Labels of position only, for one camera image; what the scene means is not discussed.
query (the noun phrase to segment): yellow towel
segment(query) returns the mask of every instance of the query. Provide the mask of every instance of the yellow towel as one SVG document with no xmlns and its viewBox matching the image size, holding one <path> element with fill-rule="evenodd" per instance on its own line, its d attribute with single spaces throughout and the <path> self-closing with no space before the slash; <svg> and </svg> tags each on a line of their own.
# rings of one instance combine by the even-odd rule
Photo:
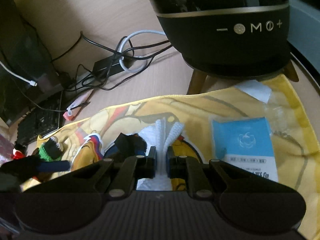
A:
<svg viewBox="0 0 320 240">
<path fill-rule="evenodd" d="M 296 189 L 307 203 L 299 231 L 308 239 L 320 239 L 319 143 L 287 78 L 279 75 L 263 83 L 272 89 L 268 104 L 236 88 L 228 88 L 200 95 L 161 96 L 107 107 L 91 118 L 68 124 L 55 133 L 66 149 L 62 160 L 72 160 L 83 138 L 90 133 L 99 133 L 104 145 L 108 146 L 121 132 L 136 133 L 157 119 L 166 118 L 169 123 L 179 121 L 185 124 L 183 136 L 174 143 L 174 147 L 190 147 L 208 161 L 214 157 L 212 119 L 265 116 L 274 131 L 272 143 L 279 182 Z"/>
</svg>

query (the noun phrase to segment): charging cable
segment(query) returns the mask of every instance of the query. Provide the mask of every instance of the charging cable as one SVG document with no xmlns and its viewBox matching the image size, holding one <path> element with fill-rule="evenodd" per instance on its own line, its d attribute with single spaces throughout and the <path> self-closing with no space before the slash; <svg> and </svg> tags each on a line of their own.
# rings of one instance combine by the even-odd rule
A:
<svg viewBox="0 0 320 240">
<path fill-rule="evenodd" d="M 125 44 L 129 41 L 129 39 L 131 39 L 133 36 L 136 36 L 136 35 L 141 34 L 141 33 L 154 33 L 154 34 L 165 35 L 164 32 L 153 31 L 153 30 L 141 30 L 141 31 L 134 32 L 134 33 L 130 34 L 128 37 L 126 37 L 126 38 L 122 41 L 122 43 L 121 43 L 118 51 L 122 53 L 122 50 L 123 50 Z M 142 65 L 141 67 L 139 67 L 139 68 L 137 68 L 137 69 L 128 69 L 128 68 L 124 65 L 123 59 L 124 59 L 124 57 L 121 57 L 121 59 L 119 60 L 120 66 L 123 68 L 124 71 L 129 72 L 129 73 L 137 73 L 137 72 L 141 71 L 142 69 L 144 69 L 145 66 L 147 65 L 147 61 L 145 60 L 144 63 L 143 63 L 143 65 Z"/>
<path fill-rule="evenodd" d="M 6 67 L 1 61 L 0 61 L 0 65 L 1 65 L 7 72 L 9 72 L 11 75 L 13 75 L 13 76 L 15 76 L 15 77 L 23 80 L 24 82 L 29 83 L 29 84 L 30 84 L 31 86 L 33 86 L 33 87 L 36 87 L 36 86 L 37 86 L 37 83 L 36 83 L 35 81 L 30 81 L 30 80 L 28 80 L 28 79 L 25 79 L 25 78 L 17 75 L 16 73 L 13 73 L 10 69 L 7 69 L 7 67 Z"/>
</svg>

